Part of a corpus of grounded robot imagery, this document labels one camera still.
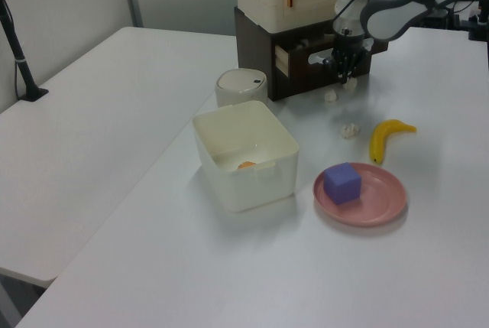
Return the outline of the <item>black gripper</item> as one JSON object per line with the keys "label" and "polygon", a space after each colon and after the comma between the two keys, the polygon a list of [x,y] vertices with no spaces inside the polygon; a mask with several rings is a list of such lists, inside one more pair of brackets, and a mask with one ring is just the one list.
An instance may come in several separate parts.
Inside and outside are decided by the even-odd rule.
{"label": "black gripper", "polygon": [[332,22],[334,42],[332,58],[338,61],[338,81],[345,84],[362,62],[364,48],[370,51],[373,38],[364,31],[359,19],[336,18]]}

